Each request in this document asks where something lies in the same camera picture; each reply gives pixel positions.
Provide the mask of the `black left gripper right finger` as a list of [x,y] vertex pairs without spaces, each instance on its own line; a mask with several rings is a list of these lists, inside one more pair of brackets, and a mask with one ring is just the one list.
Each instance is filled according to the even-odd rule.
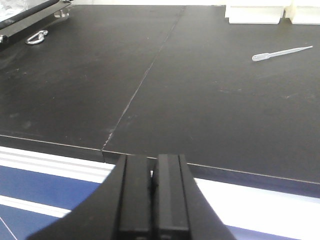
[[233,240],[212,209],[184,155],[160,154],[152,177],[155,240]]

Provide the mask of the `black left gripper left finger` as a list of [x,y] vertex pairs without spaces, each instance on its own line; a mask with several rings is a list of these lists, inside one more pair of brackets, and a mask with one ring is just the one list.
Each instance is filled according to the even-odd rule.
[[29,240],[149,240],[151,173],[141,155],[121,155],[103,183],[64,217]]

